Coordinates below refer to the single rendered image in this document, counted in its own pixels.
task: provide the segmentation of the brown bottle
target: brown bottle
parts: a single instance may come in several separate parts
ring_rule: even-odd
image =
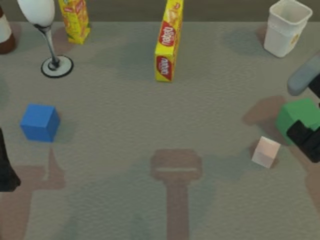
[[[0,6],[0,54],[7,54],[16,48],[15,36]]]

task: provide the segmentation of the yellow box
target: yellow box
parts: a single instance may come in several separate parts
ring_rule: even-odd
[[[172,82],[183,22],[184,0],[167,0],[155,48],[155,79]]]
[[[65,31],[70,43],[84,44],[90,33],[85,0],[58,0]]]

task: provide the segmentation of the wine glass bowl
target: wine glass bowl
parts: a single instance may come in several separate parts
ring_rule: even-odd
[[[71,73],[74,68],[73,61],[67,56],[56,55],[52,41],[54,0],[17,0],[17,2],[25,18],[41,32],[49,47],[51,57],[42,63],[41,72],[49,78],[61,78]]]

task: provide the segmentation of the table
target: table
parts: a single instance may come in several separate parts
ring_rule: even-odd
[[[75,64],[61,79],[41,74],[49,51],[36,29],[13,23],[18,48],[0,56],[0,126],[22,186],[1,195],[2,239],[166,239],[166,188],[150,174],[161,149],[202,160],[188,187],[191,240],[319,238],[319,167],[285,145],[273,169],[251,152],[260,136],[283,144],[273,118],[296,99],[287,80],[318,51],[320,23],[283,59],[262,48],[263,25],[185,23],[175,79],[159,83],[158,22],[94,22],[84,45],[67,43],[56,23],[56,50]],[[54,143],[25,139],[28,103],[56,106]]]

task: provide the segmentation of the beige cube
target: beige cube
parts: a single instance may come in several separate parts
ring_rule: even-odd
[[[276,159],[280,146],[281,144],[277,143],[276,141],[262,136],[254,150],[252,161],[256,164],[264,166],[265,168],[271,168]]]

